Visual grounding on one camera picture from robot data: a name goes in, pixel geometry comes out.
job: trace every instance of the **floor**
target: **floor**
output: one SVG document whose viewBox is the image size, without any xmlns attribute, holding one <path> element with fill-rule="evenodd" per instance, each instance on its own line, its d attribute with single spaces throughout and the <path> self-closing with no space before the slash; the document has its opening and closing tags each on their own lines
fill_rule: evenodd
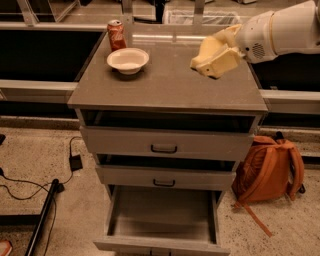
<svg viewBox="0 0 320 256">
<path fill-rule="evenodd" d="M 230 1 L 230 7 L 237 3 Z M 272 1 L 258 0 L 261 10 L 268 9 Z M 104 23 L 110 18 L 101 5 L 104 0 L 94 0 L 87 12 L 77 9 L 66 22 Z M 50 183 L 57 178 L 65 191 L 56 196 L 35 255 L 111 256 L 113 252 L 99 251 L 93 240 L 104 233 L 104 224 L 110 200 L 95 172 L 95 163 L 80 138 L 76 120 L 29 119 L 0 117 L 0 133 L 6 139 L 0 146 L 0 167 L 5 177 L 28 180 L 38 184 Z M 286 136 L 292 136 L 290 130 Z M 299 148 L 308 154 L 320 152 L 320 136 L 313 131 L 295 133 Z M 72 155 L 81 155 L 83 168 L 71 172 L 69 166 L 70 140 Z M 29 200 L 13 199 L 3 185 L 19 198 L 29 197 L 38 186 L 8 181 L 0 177 L 0 215 L 38 214 L 46 192 L 41 190 Z M 235 197 L 231 189 L 225 194 L 219 208 L 219 234 L 223 248 L 230 249 L 232 256 L 248 255 L 319 255 L 320 251 L 320 171 L 318 166 L 308 166 L 304 185 L 307 192 L 298 194 L 291 202 L 286 197 L 252 204 L 251 208 L 273 236 L 269 238 L 244 210 L 234 210 Z M 33 227 L 0 226 L 0 240 L 9 239 L 13 244 L 11 255 L 24 255 Z"/>
</svg>

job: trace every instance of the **drawer handle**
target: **drawer handle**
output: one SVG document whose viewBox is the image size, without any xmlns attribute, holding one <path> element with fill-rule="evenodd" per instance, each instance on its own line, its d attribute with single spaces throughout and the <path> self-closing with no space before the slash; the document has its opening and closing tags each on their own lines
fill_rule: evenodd
<svg viewBox="0 0 320 256">
<path fill-rule="evenodd" d="M 174 146 L 171 148 L 164 148 L 164 146 L 160 146 L 160 145 L 151 145 L 151 151 L 153 153 L 163 153 L 163 154 L 174 154 L 178 151 L 178 147 Z"/>
<path fill-rule="evenodd" d="M 176 181 L 172 180 L 171 183 L 165 183 L 165 182 L 161 182 L 161 181 L 157 181 L 156 179 L 153 179 L 153 185 L 155 185 L 157 187 L 172 188 L 172 187 L 174 187 L 174 185 L 176 185 Z"/>
</svg>

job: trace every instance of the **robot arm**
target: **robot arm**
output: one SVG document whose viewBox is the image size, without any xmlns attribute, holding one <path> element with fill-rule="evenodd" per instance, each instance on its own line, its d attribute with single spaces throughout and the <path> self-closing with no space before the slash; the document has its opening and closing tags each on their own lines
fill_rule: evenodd
<svg viewBox="0 0 320 256">
<path fill-rule="evenodd" d="M 222 42 L 220 47 L 215 43 L 211 52 L 205 51 L 207 58 L 202 53 L 201 58 L 196 57 L 197 61 L 193 61 L 196 58 L 192 59 L 191 68 L 202 75 L 219 78 L 223 73 L 237 67 L 241 58 L 250 63 L 259 63 L 288 53 L 320 53 L 318 17 L 319 8 L 313 1 L 252 17 L 245 24 L 224 29 L 211 36 Z M 221 34 L 229 34 L 230 37 L 230 31 L 233 39 L 221 41 L 223 38 Z M 199 55 L 205 40 L 200 46 Z"/>
</svg>

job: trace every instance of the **black cable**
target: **black cable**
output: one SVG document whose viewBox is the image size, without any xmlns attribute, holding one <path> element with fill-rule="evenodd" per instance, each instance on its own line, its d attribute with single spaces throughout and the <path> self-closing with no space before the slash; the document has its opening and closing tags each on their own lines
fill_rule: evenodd
<svg viewBox="0 0 320 256">
<path fill-rule="evenodd" d="M 69 158 L 72 157 L 72 148 L 71 148 L 71 143 L 74 139 L 82 139 L 82 137 L 79 137 L 79 136 L 75 136 L 75 137 L 72 137 L 69 141 Z M 47 191 L 47 193 L 49 193 L 49 190 L 47 190 L 45 188 L 45 186 L 47 185 L 50 185 L 51 183 L 46 183 L 44 185 L 40 185 L 36 182 L 33 182 L 33 181 L 29 181 L 29 180 L 17 180 L 17 179 L 11 179 L 11 178 L 8 178 L 4 175 L 4 172 L 2 170 L 2 168 L 0 167 L 0 176 L 2 176 L 4 179 L 8 180 L 8 181 L 12 181 L 12 182 L 21 182 L 21 183 L 28 183 L 28 184 L 32 184 L 34 186 L 38 186 L 40 187 L 36 192 L 34 192 L 31 196 L 28 196 L 28 197 L 25 197 L 25 198 L 20 198 L 20 197 L 17 197 L 15 195 L 13 195 L 10 191 L 10 189 L 6 186 L 6 185 L 0 185 L 0 187 L 4 187 L 8 194 L 16 199 L 16 200 L 29 200 L 31 199 L 32 197 L 34 197 L 37 193 L 39 193 L 39 191 L 41 189 Z M 63 183 L 60 183 L 61 185 L 63 184 L 67 184 L 73 177 L 73 171 L 71 171 L 71 176 L 69 177 L 69 179 Z M 51 237 L 51 233 L 52 233 L 52 230 L 53 230 L 53 227 L 54 227 L 54 223 L 55 223 L 55 220 L 56 220 L 56 215 L 57 215 L 57 203 L 56 203 L 56 200 L 55 198 L 53 197 L 53 202 L 54 202 L 54 215 L 53 215 L 53 220 L 52 220 L 52 224 L 51 224 L 51 227 L 50 227 L 50 230 L 49 230 L 49 234 L 48 234 L 48 239 L 47 239 L 47 243 L 46 243 L 46 248 L 45 248 L 45 251 L 44 251 L 44 256 L 47 254 L 47 251 L 48 251 L 48 247 L 49 247 L 49 242 L 50 242 L 50 237 Z"/>
<path fill-rule="evenodd" d="M 74 136 L 74 137 L 72 137 L 71 138 L 71 140 L 69 141 L 69 156 L 72 156 L 72 150 L 71 150 L 71 143 L 72 143 L 72 141 L 73 140 L 75 140 L 75 139 L 82 139 L 82 137 L 80 137 L 80 136 Z"/>
<path fill-rule="evenodd" d="M 17 197 L 15 195 L 13 195 L 10 191 L 10 189 L 6 186 L 6 185 L 0 185 L 0 187 L 4 187 L 7 191 L 8 191 L 8 194 L 16 199 L 16 200 L 28 200 L 28 199 L 31 199 L 33 196 L 35 196 L 41 189 L 47 191 L 47 193 L 49 193 L 49 190 L 47 190 L 44 186 L 47 186 L 51 183 L 46 183 L 44 185 L 40 185 L 36 182 L 33 182 L 33 181 L 29 181 L 29 180 L 16 180 L 16 179 L 11 179 L 11 178 L 8 178 L 4 175 L 4 172 L 2 170 L 2 168 L 0 167 L 0 176 L 2 176 L 4 179 L 8 180 L 8 181 L 13 181 L 13 182 L 21 182 L 21 183 L 29 183 L 29 184 L 32 184 L 34 186 L 38 186 L 40 187 L 40 189 L 38 189 L 35 193 L 33 193 L 31 196 L 28 196 L 26 198 L 20 198 L 20 197 Z M 52 224 L 51 224 L 51 227 L 50 227 L 50 230 L 49 230 L 49 234 L 48 234 L 48 239 L 47 239 L 47 243 L 46 243 L 46 248 L 45 248 L 45 251 L 44 251 L 44 256 L 47 254 L 47 251 L 48 251 L 48 247 L 49 247 L 49 242 L 50 242 L 50 237 L 51 237 L 51 233 L 52 233 L 52 230 L 53 230 L 53 226 L 54 226 L 54 223 L 55 223 L 55 220 L 56 220 L 56 215 L 57 215 L 57 203 L 56 203 L 56 200 L 54 197 L 52 197 L 53 199 L 53 202 L 54 202 L 54 215 L 53 215 L 53 220 L 52 220 Z"/>
</svg>

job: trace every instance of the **white bowl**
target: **white bowl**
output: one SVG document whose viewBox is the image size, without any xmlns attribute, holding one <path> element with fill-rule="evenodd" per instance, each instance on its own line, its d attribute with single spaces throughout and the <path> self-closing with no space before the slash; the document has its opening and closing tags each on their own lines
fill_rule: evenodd
<svg viewBox="0 0 320 256">
<path fill-rule="evenodd" d="M 119 49 L 112 52 L 107 58 L 109 66 L 118 69 L 125 75 L 137 73 L 148 61 L 148 53 L 137 48 Z"/>
</svg>

